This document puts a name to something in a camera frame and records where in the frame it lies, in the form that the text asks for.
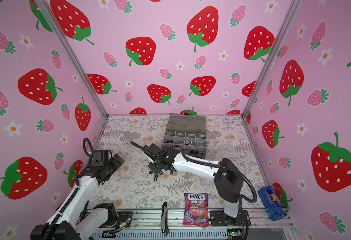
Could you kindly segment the grey plastic organizer box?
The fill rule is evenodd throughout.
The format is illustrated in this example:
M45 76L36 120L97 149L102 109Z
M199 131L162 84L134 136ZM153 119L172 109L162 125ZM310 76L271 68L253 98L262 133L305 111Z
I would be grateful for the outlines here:
M181 146L186 155L191 156L190 151L196 150L204 151L206 156L206 138L205 116L171 114L165 131L162 149L166 150L174 145L178 145ZM175 142L173 144L165 143L165 139L174 139ZM193 144L186 145L186 141L193 141Z

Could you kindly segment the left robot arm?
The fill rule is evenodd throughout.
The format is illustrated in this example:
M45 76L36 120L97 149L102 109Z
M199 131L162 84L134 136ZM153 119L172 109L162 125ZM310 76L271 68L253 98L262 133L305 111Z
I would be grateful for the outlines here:
M43 225L36 226L32 240L88 240L102 225L121 230L122 222L113 203L99 204L86 215L87 202L100 184L108 181L124 164L124 160L110 150L90 153L90 161L75 176L75 185L60 208Z

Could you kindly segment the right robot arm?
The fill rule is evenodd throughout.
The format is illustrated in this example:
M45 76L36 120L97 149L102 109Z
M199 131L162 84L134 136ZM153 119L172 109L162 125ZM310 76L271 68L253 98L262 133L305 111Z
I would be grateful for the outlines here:
M254 204L257 193L250 180L227 158L208 161L186 155L181 146L174 145L162 150L155 144L140 147L151 161L150 173L154 180L164 171L186 172L214 182L218 195L224 200L224 213L236 218L242 201Z

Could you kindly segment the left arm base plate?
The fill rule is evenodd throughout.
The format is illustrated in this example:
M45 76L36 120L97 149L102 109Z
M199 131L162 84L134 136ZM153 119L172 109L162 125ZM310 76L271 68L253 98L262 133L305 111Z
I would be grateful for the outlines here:
M114 217L109 217L109 219L100 225L100 228L111 228L115 229L119 227L121 224L125 223L123 228L129 228L131 226L133 212L117 212L117 215Z

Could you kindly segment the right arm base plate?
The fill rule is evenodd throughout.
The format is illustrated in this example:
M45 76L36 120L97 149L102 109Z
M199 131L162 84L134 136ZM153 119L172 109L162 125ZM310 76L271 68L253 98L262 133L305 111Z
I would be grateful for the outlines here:
M235 218L224 213L224 211L210 211L209 222L213 227L250 227L251 221L248 212L240 209Z

